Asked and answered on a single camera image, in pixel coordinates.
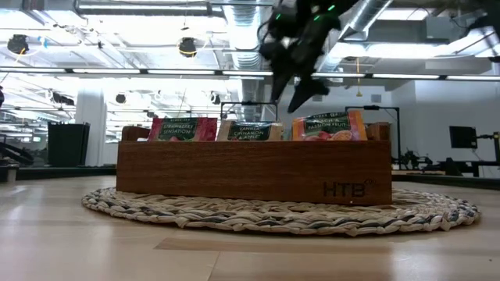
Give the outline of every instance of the passion fruit tea packet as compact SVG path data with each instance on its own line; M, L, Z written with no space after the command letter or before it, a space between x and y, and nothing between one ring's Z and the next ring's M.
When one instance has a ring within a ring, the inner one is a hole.
M366 141L359 110L324 113L297 118L292 123L293 141Z

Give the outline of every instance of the strawberry tea packet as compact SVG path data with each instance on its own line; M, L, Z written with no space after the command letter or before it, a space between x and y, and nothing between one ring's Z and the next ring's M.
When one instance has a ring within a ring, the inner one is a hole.
M214 141L217 118L154 118L148 141Z

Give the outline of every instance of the woven placemat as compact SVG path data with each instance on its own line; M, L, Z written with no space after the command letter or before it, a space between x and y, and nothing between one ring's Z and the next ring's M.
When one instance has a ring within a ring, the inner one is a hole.
M393 190L393 204L344 206L313 203L231 200L132 194L104 188L85 195L85 207L111 216L179 227L210 227L270 233L350 236L376 233L450 230L479 219L466 200L411 190Z

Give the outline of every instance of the pipe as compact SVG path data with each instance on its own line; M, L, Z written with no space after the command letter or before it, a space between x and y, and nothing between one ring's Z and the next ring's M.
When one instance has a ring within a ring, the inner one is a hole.
M256 50L259 46L257 29L261 24L260 8L246 5L224 6L223 10L229 23L230 46L234 49ZM257 70L261 64L258 52L233 53L232 59L235 69ZM260 80L241 80L241 101L263 101L263 84ZM260 108L252 106L242 107L246 121L259 121L256 113Z
M368 37L368 29L377 20L379 15L392 3L392 0L362 0L355 6L355 11L351 19L345 24L339 39L352 36L357 33L363 33L363 37ZM333 72L341 59L335 58L335 49L333 47L327 52L323 62L319 67L320 72Z

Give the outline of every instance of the fluorescent light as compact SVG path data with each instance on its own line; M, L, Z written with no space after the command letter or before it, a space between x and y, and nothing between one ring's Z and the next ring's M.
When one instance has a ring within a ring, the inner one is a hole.
M500 81L500 76L467 76L467 75L450 75L446 80L465 80L465 81Z
M37 111L37 112L56 112L56 111L69 111L69 112L75 112L75 108L5 108L8 110L22 110L22 111Z
M0 133L1 135L5 135L7 137L32 137L31 133Z
M186 5L147 5L145 3L144 5L80 5L78 6L78 9L156 9L156 10L163 10L163 9L178 9L178 10L206 10L206 7L197 7L197 6L186 6Z
M272 71L240 71L240 70L230 70L223 71L223 75L232 75L232 76L272 76Z
M37 68L37 67L2 67L0 72L17 72L17 73L64 73L64 69L56 68Z
M73 69L75 73L139 74L139 69Z
M441 49L430 44L376 43L366 50L366 56L384 59L428 59L440 55Z
M325 78L363 78L365 74L362 73L313 73L312 77L325 77Z
M173 69L151 69L148 70L149 74L171 74L171 75L213 75L213 70L173 70Z
M439 78L439 75L425 75L425 74L374 74L373 78L433 80L433 79Z

